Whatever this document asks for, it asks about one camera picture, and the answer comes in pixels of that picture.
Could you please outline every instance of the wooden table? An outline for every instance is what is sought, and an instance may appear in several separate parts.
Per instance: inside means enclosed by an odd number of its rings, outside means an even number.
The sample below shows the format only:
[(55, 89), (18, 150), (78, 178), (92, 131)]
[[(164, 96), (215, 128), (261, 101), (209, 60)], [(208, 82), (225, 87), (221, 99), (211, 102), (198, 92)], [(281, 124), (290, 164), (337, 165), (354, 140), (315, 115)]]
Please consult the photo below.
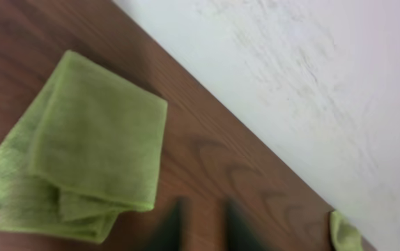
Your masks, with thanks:
[(223, 250), (225, 197), (273, 250), (330, 250), (332, 208), (110, 1), (0, 1), (0, 143), (68, 49), (168, 100), (156, 209), (122, 215), (102, 245), (0, 232), (0, 250), (130, 250), (178, 195), (186, 250)]

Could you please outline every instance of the white wall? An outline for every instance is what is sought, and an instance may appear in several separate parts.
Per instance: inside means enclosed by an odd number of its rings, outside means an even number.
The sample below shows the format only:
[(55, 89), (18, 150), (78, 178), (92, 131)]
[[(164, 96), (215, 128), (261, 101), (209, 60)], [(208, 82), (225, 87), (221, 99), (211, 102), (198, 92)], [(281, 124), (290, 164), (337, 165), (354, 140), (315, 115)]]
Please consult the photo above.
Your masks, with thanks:
[(116, 0), (379, 250), (400, 250), (400, 0)]

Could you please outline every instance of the wooden surface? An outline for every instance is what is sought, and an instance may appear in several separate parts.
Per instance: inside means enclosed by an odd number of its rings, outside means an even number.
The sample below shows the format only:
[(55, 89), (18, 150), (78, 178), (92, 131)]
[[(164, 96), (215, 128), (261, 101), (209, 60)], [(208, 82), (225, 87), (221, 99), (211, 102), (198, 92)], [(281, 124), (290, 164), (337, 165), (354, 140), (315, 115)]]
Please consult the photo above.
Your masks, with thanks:
[(186, 250), (223, 249), (225, 197), (273, 250), (330, 250), (332, 208), (109, 1), (0, 1), (0, 143), (68, 49), (168, 100), (156, 209), (122, 215), (102, 245), (0, 232), (0, 250), (130, 250), (179, 195)]

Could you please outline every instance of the green towel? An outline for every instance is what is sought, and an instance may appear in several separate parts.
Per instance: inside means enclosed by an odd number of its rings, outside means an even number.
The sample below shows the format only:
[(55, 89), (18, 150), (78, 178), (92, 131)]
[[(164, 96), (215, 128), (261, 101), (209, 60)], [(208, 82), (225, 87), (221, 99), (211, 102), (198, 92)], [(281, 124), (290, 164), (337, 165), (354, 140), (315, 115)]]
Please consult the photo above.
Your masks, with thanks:
[(103, 242), (153, 209), (167, 102), (66, 52), (0, 145), (0, 230)]
[(362, 251), (361, 234), (339, 211), (330, 214), (330, 235), (335, 251)]

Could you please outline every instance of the small green object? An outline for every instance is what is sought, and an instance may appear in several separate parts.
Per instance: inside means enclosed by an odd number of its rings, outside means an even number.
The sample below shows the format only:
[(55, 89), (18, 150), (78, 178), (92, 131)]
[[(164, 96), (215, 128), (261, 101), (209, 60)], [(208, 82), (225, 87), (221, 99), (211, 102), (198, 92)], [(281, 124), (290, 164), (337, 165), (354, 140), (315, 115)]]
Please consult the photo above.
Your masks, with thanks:
[(167, 102), (68, 51), (0, 145), (0, 230), (103, 242), (153, 209)]
[(362, 251), (361, 234), (339, 212), (330, 214), (330, 235), (335, 251)]

